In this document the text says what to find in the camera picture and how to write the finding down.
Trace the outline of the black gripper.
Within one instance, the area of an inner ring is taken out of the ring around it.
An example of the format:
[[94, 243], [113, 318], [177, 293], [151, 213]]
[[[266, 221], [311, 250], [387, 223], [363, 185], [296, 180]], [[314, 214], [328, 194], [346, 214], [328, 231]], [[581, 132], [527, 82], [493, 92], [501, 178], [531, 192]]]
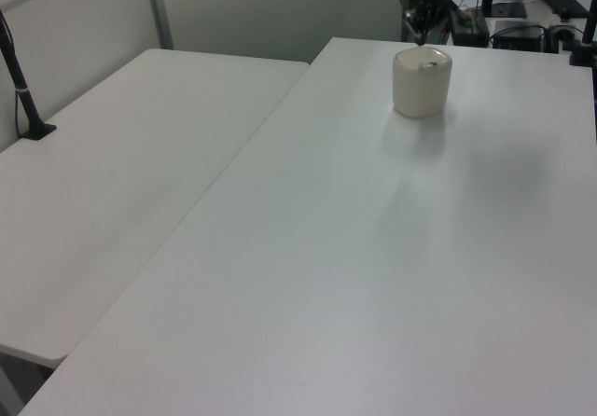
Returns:
[[449, 0], [415, 0], [403, 13], [403, 22], [413, 31], [414, 42], [424, 45], [429, 31], [444, 18]]

